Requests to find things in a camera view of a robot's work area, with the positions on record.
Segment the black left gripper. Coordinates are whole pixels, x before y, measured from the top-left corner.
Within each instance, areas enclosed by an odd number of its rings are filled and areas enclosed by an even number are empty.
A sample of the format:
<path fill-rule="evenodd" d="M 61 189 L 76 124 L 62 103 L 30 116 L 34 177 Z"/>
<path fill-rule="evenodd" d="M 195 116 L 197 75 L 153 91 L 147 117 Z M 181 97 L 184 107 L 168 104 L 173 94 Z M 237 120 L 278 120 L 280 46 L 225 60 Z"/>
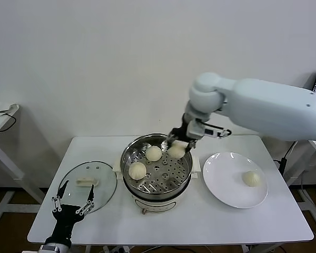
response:
<path fill-rule="evenodd" d="M 61 199 L 64 195 L 68 180 L 58 189 L 57 194 L 52 197 L 52 214 L 56 220 L 56 225 L 52 237 L 70 239 L 74 225 L 84 219 L 84 215 L 94 208 L 94 185 L 91 186 L 87 201 L 84 206 L 61 205 Z"/>

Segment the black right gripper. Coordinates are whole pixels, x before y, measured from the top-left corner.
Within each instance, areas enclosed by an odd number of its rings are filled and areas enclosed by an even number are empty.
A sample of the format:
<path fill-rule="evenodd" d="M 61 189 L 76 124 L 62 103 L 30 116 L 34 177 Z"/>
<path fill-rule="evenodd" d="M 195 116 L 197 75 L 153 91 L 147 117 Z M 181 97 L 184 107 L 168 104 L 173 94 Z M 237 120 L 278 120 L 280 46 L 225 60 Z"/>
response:
<path fill-rule="evenodd" d="M 182 124 L 179 128 L 173 128 L 166 137 L 168 144 L 172 145 L 174 141 L 181 141 L 188 143 L 185 148 L 186 152 L 190 152 L 192 149 L 196 148 L 197 140 L 187 136 L 187 127 L 189 122 L 192 120 L 192 117 L 187 113 L 184 113 L 182 116 Z"/>

